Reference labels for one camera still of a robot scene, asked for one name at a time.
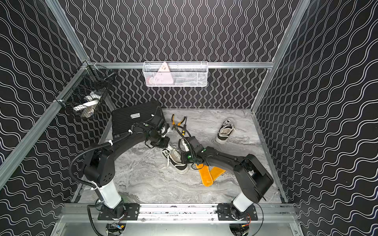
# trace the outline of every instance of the black mounting plate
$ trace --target black mounting plate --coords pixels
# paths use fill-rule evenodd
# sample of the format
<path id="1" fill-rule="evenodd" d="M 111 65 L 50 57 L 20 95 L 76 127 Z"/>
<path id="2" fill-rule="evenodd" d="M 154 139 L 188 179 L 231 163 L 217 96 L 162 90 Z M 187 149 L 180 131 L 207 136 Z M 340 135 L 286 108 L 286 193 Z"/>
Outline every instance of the black mounting plate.
<path id="1" fill-rule="evenodd" d="M 125 203 L 123 205 L 126 216 L 122 218 L 123 221 L 136 221 L 139 215 L 140 205 L 136 203 Z M 100 213 L 98 214 L 97 220 L 99 221 L 112 221 L 113 218 L 110 214 L 108 214 L 105 205 L 101 206 Z"/>
<path id="2" fill-rule="evenodd" d="M 218 204 L 217 211 L 224 213 L 224 214 L 218 213 L 218 220 L 219 221 L 232 221 L 232 220 L 234 220 L 234 219 L 232 219 L 231 217 L 228 216 L 228 215 L 231 215 L 230 204 Z M 253 204 L 250 205 L 247 208 L 247 210 L 245 210 L 244 214 L 247 215 L 247 213 L 250 215 L 251 221 L 257 221 L 258 220 L 256 208 Z"/>

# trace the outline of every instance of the black wire basket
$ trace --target black wire basket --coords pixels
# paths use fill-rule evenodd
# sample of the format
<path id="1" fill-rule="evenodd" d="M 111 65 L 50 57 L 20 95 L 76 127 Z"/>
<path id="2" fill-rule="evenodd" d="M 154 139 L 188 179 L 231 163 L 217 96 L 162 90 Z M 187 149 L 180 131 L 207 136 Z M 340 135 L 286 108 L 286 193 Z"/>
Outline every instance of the black wire basket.
<path id="1" fill-rule="evenodd" d="M 116 73 L 103 66 L 90 65 L 63 99 L 58 102 L 66 114 L 79 119 L 96 118 L 108 95 Z"/>

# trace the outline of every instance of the screwdriver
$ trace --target screwdriver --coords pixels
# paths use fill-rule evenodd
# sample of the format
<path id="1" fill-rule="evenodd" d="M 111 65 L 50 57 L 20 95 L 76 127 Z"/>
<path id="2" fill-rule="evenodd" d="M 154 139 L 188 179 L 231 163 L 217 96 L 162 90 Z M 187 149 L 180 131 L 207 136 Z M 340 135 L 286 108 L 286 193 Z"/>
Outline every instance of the screwdriver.
<path id="1" fill-rule="evenodd" d="M 186 129 L 186 121 L 187 120 L 188 120 L 188 117 L 186 117 L 186 119 L 185 119 L 184 129 Z"/>

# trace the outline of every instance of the gray marble surface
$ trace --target gray marble surface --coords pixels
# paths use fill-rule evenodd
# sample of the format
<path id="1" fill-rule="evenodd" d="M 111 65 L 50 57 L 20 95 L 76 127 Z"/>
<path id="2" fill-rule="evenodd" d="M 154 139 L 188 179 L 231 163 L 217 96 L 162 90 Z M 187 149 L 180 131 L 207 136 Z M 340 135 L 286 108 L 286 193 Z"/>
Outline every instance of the gray marble surface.
<path id="1" fill-rule="evenodd" d="M 222 152 L 246 156 L 255 155 L 270 172 L 257 131 L 248 110 L 164 110 L 166 120 L 175 114 L 176 120 L 188 116 L 187 129 L 204 146 L 212 146 Z M 227 117 L 236 121 L 236 129 L 223 145 L 216 145 L 214 138 Z M 177 147 L 179 135 L 169 132 L 170 144 Z M 218 203 L 230 202 L 240 192 L 233 173 L 225 172 L 212 186 L 205 187 L 197 170 L 189 169 L 178 174 L 159 148 L 149 149 L 144 143 L 135 145 L 115 162 L 115 185 L 125 202 L 144 203 Z M 82 191 L 80 202 L 94 202 L 97 196 L 89 188 Z M 281 203 L 275 184 L 265 194 L 262 203 Z"/>

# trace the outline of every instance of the white sneaker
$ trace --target white sneaker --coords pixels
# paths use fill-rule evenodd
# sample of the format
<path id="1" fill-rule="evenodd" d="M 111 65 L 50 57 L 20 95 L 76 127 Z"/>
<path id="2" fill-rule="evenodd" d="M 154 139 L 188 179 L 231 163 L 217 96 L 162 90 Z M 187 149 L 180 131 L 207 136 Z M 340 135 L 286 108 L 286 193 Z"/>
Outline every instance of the white sneaker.
<path id="1" fill-rule="evenodd" d="M 167 159 L 167 167 L 170 163 L 176 169 L 177 173 L 184 174 L 189 170 L 189 166 L 181 163 L 180 154 L 170 144 L 161 151 L 161 155 Z"/>
<path id="2" fill-rule="evenodd" d="M 227 118 L 220 127 L 215 141 L 220 144 L 225 144 L 235 127 L 235 120 L 230 117 Z"/>

